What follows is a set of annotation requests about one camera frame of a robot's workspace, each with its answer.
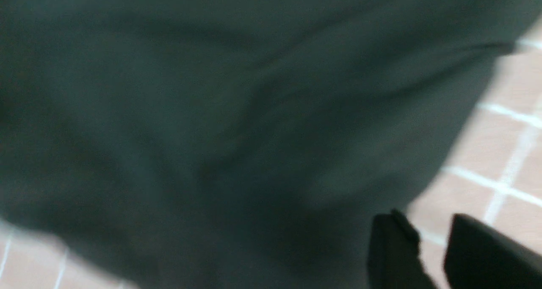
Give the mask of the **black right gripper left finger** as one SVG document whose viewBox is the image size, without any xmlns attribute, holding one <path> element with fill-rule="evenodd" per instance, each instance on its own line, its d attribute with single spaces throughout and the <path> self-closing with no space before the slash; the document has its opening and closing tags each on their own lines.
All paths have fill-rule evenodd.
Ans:
<svg viewBox="0 0 542 289">
<path fill-rule="evenodd" d="M 372 220 L 368 251 L 372 289 L 436 289 L 420 260 L 420 235 L 398 210 Z"/>
</svg>

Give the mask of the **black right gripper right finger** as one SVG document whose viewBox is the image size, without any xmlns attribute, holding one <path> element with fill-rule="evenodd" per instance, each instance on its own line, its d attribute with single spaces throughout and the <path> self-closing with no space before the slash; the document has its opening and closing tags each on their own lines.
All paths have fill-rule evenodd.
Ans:
<svg viewBox="0 0 542 289">
<path fill-rule="evenodd" d="M 445 264 L 452 289 L 540 289 L 542 257 L 467 214 L 453 216 Z"/>
</svg>

